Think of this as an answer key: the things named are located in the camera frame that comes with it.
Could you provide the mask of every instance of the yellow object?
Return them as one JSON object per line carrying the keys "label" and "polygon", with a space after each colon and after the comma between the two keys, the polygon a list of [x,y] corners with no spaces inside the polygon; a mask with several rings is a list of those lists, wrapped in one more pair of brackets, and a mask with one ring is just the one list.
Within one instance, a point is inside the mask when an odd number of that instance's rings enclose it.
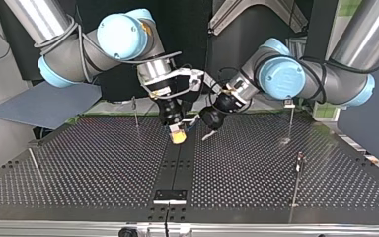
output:
{"label": "yellow object", "polygon": [[174,131],[171,133],[172,143],[181,144],[187,139],[187,135],[183,130]]}

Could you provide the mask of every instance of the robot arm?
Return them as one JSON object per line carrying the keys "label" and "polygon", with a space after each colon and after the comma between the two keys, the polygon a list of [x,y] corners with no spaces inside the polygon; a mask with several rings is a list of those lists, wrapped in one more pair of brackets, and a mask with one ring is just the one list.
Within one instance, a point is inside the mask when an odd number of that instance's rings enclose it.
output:
{"label": "robot arm", "polygon": [[199,116],[213,134],[259,91],[279,100],[300,97],[343,108],[360,106],[372,95],[375,80],[369,73],[377,63],[379,1],[363,0],[329,62],[297,60],[283,43],[269,39]]}
{"label": "robot arm", "polygon": [[[199,90],[203,72],[174,70],[172,57],[165,54],[155,21],[149,11],[138,9],[105,17],[98,28],[84,34],[56,0],[5,0],[41,49],[38,61],[42,77],[56,87],[89,82],[96,75],[121,63],[137,65],[138,78],[158,104],[163,125],[174,143],[186,139],[184,113],[177,97]],[[189,76],[189,88],[175,91],[174,79]]]}

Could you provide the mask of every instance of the dark background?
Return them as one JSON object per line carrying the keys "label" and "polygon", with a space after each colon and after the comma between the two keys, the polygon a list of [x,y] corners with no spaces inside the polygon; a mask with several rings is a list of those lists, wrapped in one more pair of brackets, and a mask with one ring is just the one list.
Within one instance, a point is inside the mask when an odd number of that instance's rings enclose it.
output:
{"label": "dark background", "polygon": [[[269,37],[284,40],[290,34],[288,26],[271,9],[257,6],[244,12],[219,37],[209,38],[207,28],[212,16],[212,6],[221,5],[222,0],[63,0],[59,2],[69,15],[75,16],[77,22],[82,23],[85,32],[95,29],[101,19],[109,14],[146,8],[157,23],[166,52],[179,50],[183,52],[176,57],[177,65],[189,63],[193,68],[205,70],[208,64],[206,70],[214,78],[222,67],[241,66]],[[296,2],[304,15],[309,18],[313,1]],[[35,83],[42,81],[37,67],[39,50],[33,48],[33,40],[4,0],[0,0],[0,15],[23,79]],[[130,65],[120,65],[100,74],[97,83],[102,87],[104,100],[124,101],[132,96],[137,98],[147,96],[139,85],[135,67]],[[180,84],[179,88],[185,88],[187,85],[188,81],[187,84]],[[184,99],[193,101],[197,95],[198,93],[186,95]]]}

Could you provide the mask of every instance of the perforated metal table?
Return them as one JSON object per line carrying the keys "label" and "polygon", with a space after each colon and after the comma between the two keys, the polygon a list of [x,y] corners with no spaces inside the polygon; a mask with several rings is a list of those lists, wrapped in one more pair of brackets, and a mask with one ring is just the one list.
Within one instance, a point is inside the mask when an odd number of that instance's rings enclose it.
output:
{"label": "perforated metal table", "polygon": [[[199,124],[180,146],[156,118],[139,120],[81,118],[3,165],[0,229],[379,225],[379,169],[306,115],[292,126],[287,114],[231,116],[207,141]],[[298,152],[306,166],[292,207]],[[163,190],[185,191],[187,203],[154,204]]]}

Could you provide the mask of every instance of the light blue joint cover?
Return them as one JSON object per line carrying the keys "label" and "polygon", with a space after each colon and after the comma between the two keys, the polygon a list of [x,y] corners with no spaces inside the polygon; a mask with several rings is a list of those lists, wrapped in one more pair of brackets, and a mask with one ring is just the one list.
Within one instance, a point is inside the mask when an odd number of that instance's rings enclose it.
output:
{"label": "light blue joint cover", "polygon": [[360,106],[364,104],[371,98],[374,88],[375,88],[374,77],[373,75],[368,74],[367,84],[365,84],[365,87],[362,89],[362,91],[352,100],[342,104],[342,106],[355,107],[355,106]]}
{"label": "light blue joint cover", "polygon": [[130,16],[135,19],[146,19],[146,20],[155,22],[155,20],[153,20],[152,14],[150,14],[149,10],[147,9],[136,9],[136,10],[127,12],[125,15]]}
{"label": "light blue joint cover", "polygon": [[277,57],[267,61],[257,76],[264,91],[279,100],[292,99],[306,84],[303,67],[294,59],[287,57]]}
{"label": "light blue joint cover", "polygon": [[274,49],[275,51],[281,53],[285,56],[290,56],[290,49],[284,45],[284,43],[280,42],[278,39],[275,38],[269,38],[263,45],[260,47],[270,47]]}
{"label": "light blue joint cover", "polygon": [[144,51],[148,42],[147,30],[138,18],[153,20],[145,9],[103,18],[98,26],[97,38],[107,55],[116,60],[131,60]]}
{"label": "light blue joint cover", "polygon": [[41,73],[41,76],[52,86],[63,88],[63,87],[68,87],[75,84],[80,84],[80,82],[72,82],[57,75],[47,65],[43,56],[38,60],[38,68]]}

